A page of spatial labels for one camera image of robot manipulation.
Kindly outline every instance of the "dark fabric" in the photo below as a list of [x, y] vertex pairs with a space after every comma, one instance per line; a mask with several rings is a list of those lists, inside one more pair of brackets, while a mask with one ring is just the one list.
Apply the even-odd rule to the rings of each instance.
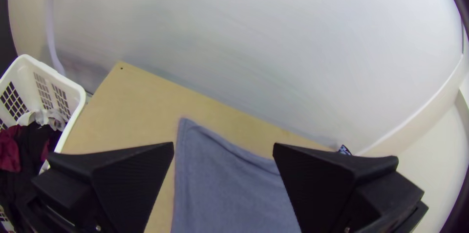
[[15, 202], [33, 190], [31, 178], [38, 175], [41, 169], [44, 147], [47, 146], [48, 151], [53, 151], [60, 134], [60, 131], [54, 131], [49, 125], [41, 126], [35, 122], [23, 127], [15, 137], [20, 153], [21, 171], [0, 170], [0, 205], [16, 232], [31, 232]]
[[0, 132], [0, 169], [5, 171], [19, 172], [20, 153], [15, 137], [23, 127], [11, 126]]

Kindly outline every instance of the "red clothing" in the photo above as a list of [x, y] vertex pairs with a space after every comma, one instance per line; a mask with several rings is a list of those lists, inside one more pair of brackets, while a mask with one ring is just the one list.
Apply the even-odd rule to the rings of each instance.
[[12, 172], [21, 171], [20, 153], [15, 137], [22, 126], [15, 125], [0, 132], [0, 169]]

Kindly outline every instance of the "clothing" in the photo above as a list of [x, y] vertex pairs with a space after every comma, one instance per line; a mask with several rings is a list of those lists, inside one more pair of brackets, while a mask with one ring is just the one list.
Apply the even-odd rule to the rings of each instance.
[[0, 169], [18, 172], [21, 170], [20, 153], [15, 136], [19, 133], [21, 126], [11, 126], [0, 132]]
[[299, 233], [273, 160], [181, 119], [172, 233]]
[[41, 126], [50, 125], [53, 130], [63, 131], [67, 120], [57, 109], [52, 108], [28, 111], [16, 121], [20, 126], [28, 126], [33, 122]]
[[0, 170], [0, 205], [16, 232], [31, 232], [17, 210], [15, 202], [33, 190], [31, 178], [38, 175], [41, 169], [44, 147], [48, 152], [53, 151], [60, 134], [60, 131], [54, 131], [49, 125], [40, 126], [33, 122], [29, 126], [22, 127], [14, 137], [18, 145], [21, 171]]

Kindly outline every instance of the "black plastic part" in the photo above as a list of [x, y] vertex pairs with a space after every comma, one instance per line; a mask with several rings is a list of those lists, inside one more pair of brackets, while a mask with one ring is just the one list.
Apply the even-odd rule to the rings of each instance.
[[357, 187], [332, 232], [393, 232], [415, 211], [424, 192], [392, 172]]
[[39, 233], [54, 227], [95, 232], [97, 225], [107, 233], [143, 232], [173, 156], [171, 142], [83, 155], [51, 153], [51, 169], [33, 179], [38, 197], [23, 201], [22, 213]]
[[396, 172], [395, 156], [366, 158], [285, 144], [275, 144], [273, 155], [303, 233], [402, 232], [405, 221], [411, 227], [409, 218], [421, 214], [416, 206], [423, 191]]

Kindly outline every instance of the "basket hole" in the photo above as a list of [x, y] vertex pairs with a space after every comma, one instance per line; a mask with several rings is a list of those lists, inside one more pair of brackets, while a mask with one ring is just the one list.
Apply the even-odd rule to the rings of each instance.
[[54, 106], [52, 104], [52, 98], [50, 97], [49, 88], [47, 88], [46, 80], [37, 73], [34, 73], [34, 79], [36, 79], [36, 86], [38, 87], [44, 109], [53, 109]]
[[58, 88], [56, 85], [52, 84], [52, 89], [54, 90], [54, 96], [57, 99], [57, 105], [59, 106], [59, 112], [64, 115], [67, 120], [70, 119], [71, 113], [70, 108], [68, 107], [67, 95], [65, 91]]
[[0, 100], [15, 121], [28, 111], [12, 82], [8, 84], [5, 91], [2, 93]]

